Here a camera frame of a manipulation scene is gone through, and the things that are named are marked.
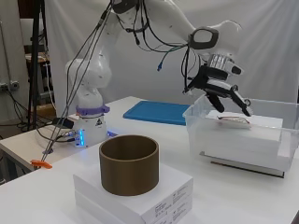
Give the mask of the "black and silver robot hand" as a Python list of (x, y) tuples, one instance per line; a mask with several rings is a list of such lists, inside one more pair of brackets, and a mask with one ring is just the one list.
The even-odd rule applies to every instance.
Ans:
[(229, 98), (240, 107), (244, 115), (250, 117), (252, 115), (250, 100), (239, 94), (237, 85), (226, 83), (230, 75), (242, 74), (243, 69), (232, 58), (212, 54), (206, 63), (199, 66), (197, 75), (191, 79), (183, 92), (187, 93), (193, 89), (204, 91), (208, 101), (220, 113), (225, 110), (220, 98)]

